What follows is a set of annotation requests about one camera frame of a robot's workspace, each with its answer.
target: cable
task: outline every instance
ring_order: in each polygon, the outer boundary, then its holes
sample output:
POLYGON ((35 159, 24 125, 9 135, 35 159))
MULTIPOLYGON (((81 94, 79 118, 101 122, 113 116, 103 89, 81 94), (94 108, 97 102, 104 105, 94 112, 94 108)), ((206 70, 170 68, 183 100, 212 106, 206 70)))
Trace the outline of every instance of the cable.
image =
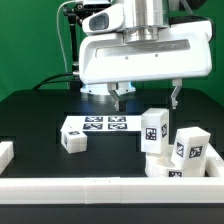
POLYGON ((189 4, 187 3, 187 1, 186 0, 180 0, 180 1, 181 1, 182 5, 184 6, 184 8, 188 11, 188 13, 190 15, 193 15, 194 13, 193 13, 191 7, 189 6, 189 4))
POLYGON ((49 78, 44 79, 42 82, 40 82, 36 86, 34 86, 33 90, 38 90, 42 85, 45 85, 45 84, 48 84, 48 83, 49 84, 50 83, 56 83, 56 82, 49 82, 50 80, 61 78, 61 77, 68 77, 68 76, 73 76, 73 73, 58 74, 58 75, 51 76, 49 78))
POLYGON ((64 66, 65 66, 65 72, 68 73, 68 62, 67 62, 67 58, 66 58, 66 54, 65 54, 65 48, 64 48, 64 43, 61 37, 61 30, 60 30, 60 24, 59 24, 59 18, 60 18, 60 12, 62 7, 64 7, 67 4, 72 4, 72 3, 78 3, 81 2, 80 0, 73 0, 73 1, 67 1, 62 3, 57 11, 57 18, 56 18, 56 25, 57 25, 57 33, 58 33, 58 38, 59 38, 59 42, 60 42, 60 46, 61 46, 61 51, 62 51, 62 56, 63 56, 63 60, 64 60, 64 66))

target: stacked blocks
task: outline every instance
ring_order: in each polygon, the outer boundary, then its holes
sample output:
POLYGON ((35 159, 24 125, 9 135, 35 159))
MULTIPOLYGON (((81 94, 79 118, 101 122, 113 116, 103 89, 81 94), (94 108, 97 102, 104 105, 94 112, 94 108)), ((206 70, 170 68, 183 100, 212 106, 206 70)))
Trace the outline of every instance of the stacked blocks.
POLYGON ((87 136, 79 130, 62 132, 61 144, 68 153, 84 152, 87 148, 87 136))
POLYGON ((149 177, 203 177, 210 134, 198 127, 178 129, 169 145, 169 111, 149 109, 142 114, 141 151, 146 152, 149 177))
POLYGON ((204 164, 210 134, 198 127, 177 130, 171 161, 180 168, 204 164))
POLYGON ((147 110, 141 117, 141 151, 161 154, 169 142, 169 111, 147 110))
POLYGON ((8 166, 12 158, 14 157, 13 143, 1 142, 0 143, 0 174, 8 166))

